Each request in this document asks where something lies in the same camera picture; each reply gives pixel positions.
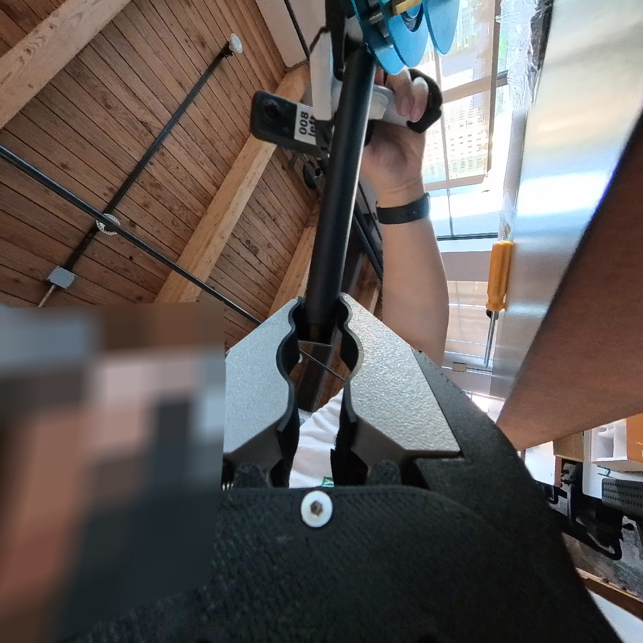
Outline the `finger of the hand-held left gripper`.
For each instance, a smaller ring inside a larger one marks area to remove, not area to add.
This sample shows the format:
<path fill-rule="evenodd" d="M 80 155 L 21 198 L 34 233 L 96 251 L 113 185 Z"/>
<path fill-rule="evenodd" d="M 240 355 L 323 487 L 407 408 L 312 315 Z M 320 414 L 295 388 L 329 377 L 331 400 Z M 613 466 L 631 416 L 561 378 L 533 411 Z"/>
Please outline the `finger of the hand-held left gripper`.
<path fill-rule="evenodd" d="M 322 27 L 310 44 L 310 81 L 314 116 L 321 122 L 334 120 L 348 57 L 347 26 Z"/>

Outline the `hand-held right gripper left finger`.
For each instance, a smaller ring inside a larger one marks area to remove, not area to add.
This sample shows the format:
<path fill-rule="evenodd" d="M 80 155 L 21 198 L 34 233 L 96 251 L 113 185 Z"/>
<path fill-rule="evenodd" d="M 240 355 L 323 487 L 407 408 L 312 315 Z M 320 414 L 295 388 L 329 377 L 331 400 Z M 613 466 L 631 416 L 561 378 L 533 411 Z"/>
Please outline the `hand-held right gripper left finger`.
<path fill-rule="evenodd" d="M 292 466 L 300 424 L 290 374 L 300 357 L 294 317 L 301 304 L 287 302 L 228 352 L 224 458 L 236 466 Z"/>

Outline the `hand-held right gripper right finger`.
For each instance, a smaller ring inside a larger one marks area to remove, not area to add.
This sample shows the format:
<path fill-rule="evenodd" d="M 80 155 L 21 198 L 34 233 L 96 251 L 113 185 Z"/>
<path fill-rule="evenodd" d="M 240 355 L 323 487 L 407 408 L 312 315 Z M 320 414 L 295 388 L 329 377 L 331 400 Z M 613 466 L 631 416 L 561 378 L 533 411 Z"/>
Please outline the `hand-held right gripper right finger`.
<path fill-rule="evenodd" d="M 421 355 L 347 294 L 338 301 L 343 387 L 335 470 L 388 460 L 458 458 L 460 446 L 421 367 Z"/>

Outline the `blue toy robot base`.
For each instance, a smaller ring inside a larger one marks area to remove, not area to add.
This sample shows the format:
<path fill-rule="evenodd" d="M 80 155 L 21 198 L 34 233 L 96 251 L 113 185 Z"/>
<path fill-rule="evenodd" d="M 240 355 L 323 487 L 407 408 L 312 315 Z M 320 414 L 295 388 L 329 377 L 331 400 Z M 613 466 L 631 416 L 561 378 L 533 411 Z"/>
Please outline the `blue toy robot base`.
<path fill-rule="evenodd" d="M 428 42 L 441 55 L 454 41 L 460 1 L 351 1 L 362 39 L 382 69 L 418 66 Z"/>

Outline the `black electric screwdriver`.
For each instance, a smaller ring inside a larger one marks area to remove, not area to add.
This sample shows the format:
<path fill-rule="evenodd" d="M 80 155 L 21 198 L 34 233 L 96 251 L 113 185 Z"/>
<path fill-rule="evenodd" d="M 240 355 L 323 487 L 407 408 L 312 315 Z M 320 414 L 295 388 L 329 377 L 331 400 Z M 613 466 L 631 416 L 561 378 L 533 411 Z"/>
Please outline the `black electric screwdriver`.
<path fill-rule="evenodd" d="M 366 49 L 349 54 L 303 302 L 300 337 L 308 342 L 329 343 L 336 323 L 374 75 Z"/>

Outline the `person's left forearm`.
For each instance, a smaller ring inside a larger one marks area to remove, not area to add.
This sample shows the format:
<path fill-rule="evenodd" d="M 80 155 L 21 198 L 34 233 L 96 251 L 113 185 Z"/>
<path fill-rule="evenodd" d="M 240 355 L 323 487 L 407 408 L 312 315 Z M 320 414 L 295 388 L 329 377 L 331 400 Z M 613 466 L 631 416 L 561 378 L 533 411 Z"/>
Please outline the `person's left forearm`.
<path fill-rule="evenodd" d="M 382 321 L 412 348 L 442 366 L 449 296 L 430 218 L 381 227 Z"/>

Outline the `person's left hand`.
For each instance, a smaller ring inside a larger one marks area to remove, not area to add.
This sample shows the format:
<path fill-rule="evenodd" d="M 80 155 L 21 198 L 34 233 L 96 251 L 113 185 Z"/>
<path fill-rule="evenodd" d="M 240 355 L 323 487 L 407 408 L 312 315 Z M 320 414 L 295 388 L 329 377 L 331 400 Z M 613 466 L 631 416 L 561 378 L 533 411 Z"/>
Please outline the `person's left hand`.
<path fill-rule="evenodd" d="M 422 77 L 412 79 L 407 69 L 389 75 L 377 68 L 374 84 L 393 92 L 396 111 L 406 122 L 418 122 L 433 103 L 427 82 Z M 424 195 L 425 139 L 424 134 L 413 132 L 407 125 L 374 124 L 370 142 L 363 150 L 361 172 L 374 187 L 380 208 L 407 205 Z"/>

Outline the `black ceiling conduit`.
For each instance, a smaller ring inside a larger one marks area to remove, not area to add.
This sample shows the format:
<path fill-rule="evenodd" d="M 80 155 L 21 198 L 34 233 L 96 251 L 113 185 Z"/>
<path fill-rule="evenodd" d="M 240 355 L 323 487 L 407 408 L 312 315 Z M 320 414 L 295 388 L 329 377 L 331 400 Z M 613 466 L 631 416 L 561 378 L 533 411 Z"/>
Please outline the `black ceiling conduit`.
<path fill-rule="evenodd" d="M 198 79 L 195 86 L 193 86 L 190 92 L 186 95 L 185 99 L 180 103 L 177 110 L 171 116 L 169 121 L 164 125 L 162 130 L 160 130 L 160 132 L 155 137 L 155 139 L 153 140 L 149 148 L 145 151 L 145 153 L 143 154 L 141 159 L 137 162 L 133 170 L 128 174 L 125 181 L 117 189 L 114 196 L 110 199 L 108 204 L 103 209 L 102 211 L 103 213 L 111 213 L 114 215 L 114 212 L 117 209 L 117 206 L 122 202 L 123 198 L 127 195 L 127 192 L 136 183 L 140 175 L 146 170 L 153 156 L 157 153 L 157 151 L 161 149 L 161 146 L 165 143 L 166 138 L 172 132 L 173 128 L 179 122 L 180 118 L 185 114 L 188 107 L 192 104 L 193 100 L 196 98 L 197 94 L 206 84 L 209 77 L 213 74 L 213 72 L 221 63 L 221 61 L 231 57 L 231 56 L 229 57 L 224 56 L 224 52 L 223 52 L 224 46 L 215 55 L 213 61 L 206 68 L 202 76 Z M 92 241 L 92 239 L 95 237 L 97 231 L 99 231 L 99 229 L 95 224 L 90 229 L 90 231 L 85 235 L 85 237 L 83 238 L 82 242 L 78 245 L 78 247 L 70 255 L 69 260 L 65 263 L 65 266 L 63 266 L 63 268 L 69 269 L 70 271 L 73 270 L 73 267 L 75 266 L 77 260 L 80 258 L 81 254 L 87 248 L 87 246 Z"/>

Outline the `large window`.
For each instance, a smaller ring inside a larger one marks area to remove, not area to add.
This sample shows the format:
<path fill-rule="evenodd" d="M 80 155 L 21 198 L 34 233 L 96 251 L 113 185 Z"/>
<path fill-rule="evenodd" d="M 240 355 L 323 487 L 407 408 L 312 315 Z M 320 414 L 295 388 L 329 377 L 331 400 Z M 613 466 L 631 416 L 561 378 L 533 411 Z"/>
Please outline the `large window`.
<path fill-rule="evenodd" d="M 512 108 L 502 69 L 502 1 L 444 1 L 450 49 L 430 34 L 422 70 L 444 97 L 428 133 L 423 180 L 449 291 L 443 370 L 487 407 L 496 320 L 485 301 L 491 250 L 498 237 Z"/>

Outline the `black wristband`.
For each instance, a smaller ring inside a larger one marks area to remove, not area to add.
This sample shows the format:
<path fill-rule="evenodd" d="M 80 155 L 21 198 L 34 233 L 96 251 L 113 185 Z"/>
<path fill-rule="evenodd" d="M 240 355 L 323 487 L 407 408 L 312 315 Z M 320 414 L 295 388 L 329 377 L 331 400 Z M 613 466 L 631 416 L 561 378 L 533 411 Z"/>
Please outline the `black wristband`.
<path fill-rule="evenodd" d="M 425 220 L 430 217 L 430 195 L 424 192 L 414 201 L 398 206 L 376 207 L 377 220 L 383 226 L 396 226 Z"/>

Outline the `long black ceiling pipe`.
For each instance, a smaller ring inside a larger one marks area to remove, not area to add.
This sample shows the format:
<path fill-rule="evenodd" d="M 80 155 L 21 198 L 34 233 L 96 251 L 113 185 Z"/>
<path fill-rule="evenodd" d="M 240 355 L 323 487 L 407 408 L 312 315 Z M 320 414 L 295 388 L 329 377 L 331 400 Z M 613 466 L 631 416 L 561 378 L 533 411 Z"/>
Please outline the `long black ceiling pipe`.
<path fill-rule="evenodd" d="M 38 170 L 36 167 L 29 164 L 23 158 L 14 154 L 11 150 L 7 149 L 4 145 L 1 145 L 1 159 L 9 163 L 10 165 L 12 165 L 14 168 L 19 170 L 24 175 L 27 175 L 28 177 L 36 181 L 39 185 L 43 186 L 44 188 L 58 195 L 58 197 L 65 200 L 68 204 L 81 210 L 82 212 L 84 212 L 85 214 L 93 218 L 95 221 L 101 218 L 102 213 L 99 212 L 96 208 L 91 206 L 89 203 L 85 202 L 83 199 L 75 195 L 73 192 L 64 188 L 58 182 L 54 181 L 52 178 L 50 178 L 49 176 L 47 176 L 46 174 Z M 155 247 L 152 247 L 151 245 L 147 244 L 139 237 L 134 235 L 132 232 L 125 229 L 123 226 L 120 225 L 120 229 L 118 229 L 118 232 L 120 233 L 119 234 L 120 237 L 124 238 L 125 240 L 127 240 L 128 242 L 136 246 L 142 252 L 147 253 L 156 261 L 161 262 L 171 271 L 173 271 L 180 277 L 187 280 L 190 284 L 195 285 L 198 291 L 203 291 L 209 294 L 210 296 L 212 296 L 213 298 L 221 301 L 224 305 L 229 307 L 231 310 L 233 310 L 240 316 L 244 317 L 247 321 L 253 323 L 255 326 L 261 325 L 261 321 L 256 317 L 254 317 L 252 314 L 250 314 L 248 311 L 244 310 L 236 303 L 232 302 L 230 299 L 228 299 L 227 297 L 225 297 L 224 295 L 216 291 L 210 285 L 207 285 L 204 281 L 197 278 L 188 270 L 180 267 L 176 262 L 166 257 Z"/>

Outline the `clear plastic bag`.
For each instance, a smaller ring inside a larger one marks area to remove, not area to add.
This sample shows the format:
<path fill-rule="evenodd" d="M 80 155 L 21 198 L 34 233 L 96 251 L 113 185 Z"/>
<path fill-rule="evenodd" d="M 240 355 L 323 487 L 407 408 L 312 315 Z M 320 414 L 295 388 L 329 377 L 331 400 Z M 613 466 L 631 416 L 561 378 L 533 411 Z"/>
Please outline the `clear plastic bag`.
<path fill-rule="evenodd" d="M 507 84 L 514 110 L 534 100 L 549 39 L 553 1 L 503 1 L 501 31 L 507 36 Z"/>

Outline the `cardboard box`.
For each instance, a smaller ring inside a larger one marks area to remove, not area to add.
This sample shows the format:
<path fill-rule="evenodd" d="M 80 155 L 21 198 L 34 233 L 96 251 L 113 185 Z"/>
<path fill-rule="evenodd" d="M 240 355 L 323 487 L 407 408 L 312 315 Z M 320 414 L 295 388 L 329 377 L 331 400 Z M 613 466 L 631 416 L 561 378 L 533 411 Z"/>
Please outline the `cardboard box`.
<path fill-rule="evenodd" d="M 627 459 L 642 463 L 642 413 L 628 417 L 625 422 Z"/>

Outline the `black perforated panel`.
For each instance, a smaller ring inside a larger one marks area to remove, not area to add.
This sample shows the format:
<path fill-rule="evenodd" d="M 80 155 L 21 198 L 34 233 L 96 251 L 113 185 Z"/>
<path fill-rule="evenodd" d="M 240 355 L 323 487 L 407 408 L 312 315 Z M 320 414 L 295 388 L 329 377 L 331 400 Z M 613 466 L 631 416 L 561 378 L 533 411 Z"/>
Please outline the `black perforated panel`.
<path fill-rule="evenodd" d="M 623 513 L 642 516 L 642 481 L 622 478 L 603 478 L 602 502 Z"/>

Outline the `yellow handled screwdriver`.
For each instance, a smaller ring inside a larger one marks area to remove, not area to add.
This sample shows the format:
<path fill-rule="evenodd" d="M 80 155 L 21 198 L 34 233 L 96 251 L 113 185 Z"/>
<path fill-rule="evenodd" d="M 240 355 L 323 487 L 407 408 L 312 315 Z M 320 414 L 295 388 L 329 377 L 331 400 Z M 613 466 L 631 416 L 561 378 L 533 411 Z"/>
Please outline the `yellow handled screwdriver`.
<path fill-rule="evenodd" d="M 506 306 L 513 243 L 509 240 L 498 241 L 493 245 L 490 256 L 489 278 L 487 282 L 486 311 L 489 318 L 484 368 L 489 365 L 494 342 L 495 326 L 500 312 Z"/>

